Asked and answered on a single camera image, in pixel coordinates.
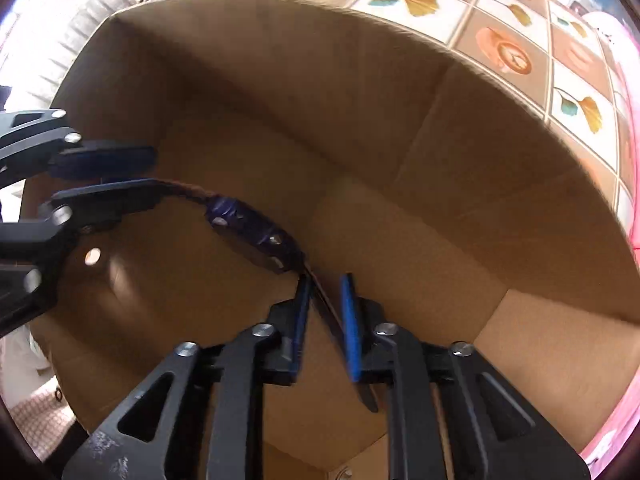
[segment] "screw head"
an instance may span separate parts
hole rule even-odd
[[[197,351],[198,345],[196,345],[196,343],[192,343],[191,341],[180,343],[177,347],[175,347],[175,353],[182,357],[189,357],[190,355],[195,354]]]
[[[27,294],[31,294],[42,283],[42,274],[38,269],[31,269],[24,277],[22,285]]]
[[[76,142],[80,142],[82,140],[82,135],[77,132],[71,132],[70,134],[65,135],[65,142],[70,142],[71,144],[75,144]]]
[[[467,357],[471,355],[476,348],[471,343],[457,341],[451,345],[451,352],[457,357]]]
[[[338,473],[338,476],[335,478],[335,480],[351,480],[352,478],[353,472],[349,467],[346,467]]]
[[[269,323],[258,323],[251,329],[251,333],[256,337],[269,337],[276,331],[276,327]]]
[[[72,214],[71,208],[68,205],[63,205],[56,209],[51,216],[53,216],[53,223],[55,225],[62,225],[71,218]]]
[[[380,323],[374,329],[378,335],[395,335],[398,333],[398,325],[395,323]]]

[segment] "teal leaf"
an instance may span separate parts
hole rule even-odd
[[[573,101],[569,101],[569,99],[566,99],[562,96],[560,96],[560,98],[562,99],[560,109],[562,110],[563,114],[574,116],[578,113],[578,105],[576,103],[574,103]]]
[[[373,5],[376,7],[388,7],[391,5],[395,5],[398,3],[398,0],[371,0],[369,5]]]

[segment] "cardboard flap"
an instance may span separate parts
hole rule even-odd
[[[475,344],[578,450],[616,407],[640,360],[639,327],[517,290]],[[612,366],[616,354],[622,358]]]
[[[514,286],[640,320],[622,231],[542,119],[386,23],[293,0],[158,0],[102,25],[53,106],[87,138],[155,144],[157,176],[251,203],[299,240],[334,299],[352,271],[423,340],[475,339]],[[23,212],[60,184],[29,181]],[[33,323],[89,430],[177,342],[224,342],[293,294],[293,276],[252,266],[179,200],[99,243],[93,281],[75,288],[88,271],[72,264],[59,305]],[[607,406],[621,388],[602,392]],[[592,417],[583,406],[568,428]],[[300,382],[267,392],[266,440],[330,471],[385,426],[312,317]]]

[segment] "blue finger pad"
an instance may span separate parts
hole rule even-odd
[[[49,174],[65,180],[95,180],[146,173],[156,164],[157,153],[151,146],[118,150],[97,150],[61,154],[49,167]]]
[[[342,321],[344,323],[344,346],[346,350],[347,369],[353,382],[360,380],[362,363],[360,352],[362,348],[361,336],[358,330],[355,312],[355,298],[348,275],[342,277]]]

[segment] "tiled wall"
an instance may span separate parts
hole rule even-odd
[[[583,163],[628,233],[628,95],[606,39],[555,0],[313,0],[424,35],[495,77]]]

